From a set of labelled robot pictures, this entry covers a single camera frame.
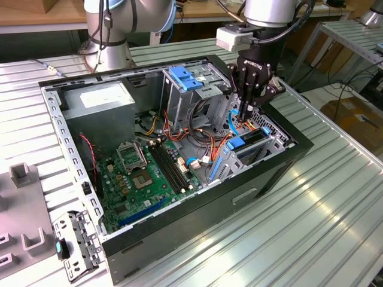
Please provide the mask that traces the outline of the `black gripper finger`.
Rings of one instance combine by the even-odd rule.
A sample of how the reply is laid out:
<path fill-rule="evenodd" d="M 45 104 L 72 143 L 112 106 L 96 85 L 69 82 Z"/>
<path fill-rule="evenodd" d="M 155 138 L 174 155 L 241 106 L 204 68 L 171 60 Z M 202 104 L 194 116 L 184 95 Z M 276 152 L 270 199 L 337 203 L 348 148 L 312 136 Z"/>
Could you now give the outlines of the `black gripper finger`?
<path fill-rule="evenodd" d="M 276 95 L 284 92 L 284 86 L 278 81 L 276 76 L 272 76 L 270 80 L 263 86 L 256 84 L 251 92 L 251 99 L 248 104 L 248 117 L 255 108 L 270 102 Z"/>
<path fill-rule="evenodd" d="M 233 91 L 237 94 L 238 99 L 240 101 L 239 104 L 239 114 L 238 117 L 241 120 L 247 120 L 249 118 L 248 115 L 248 99 L 247 99 L 247 90 L 248 84 L 246 82 L 247 79 L 247 69 L 243 68 L 242 70 L 238 70 L 238 67 L 234 63 L 227 64 L 227 68 L 229 70 L 229 80 L 230 85 Z"/>

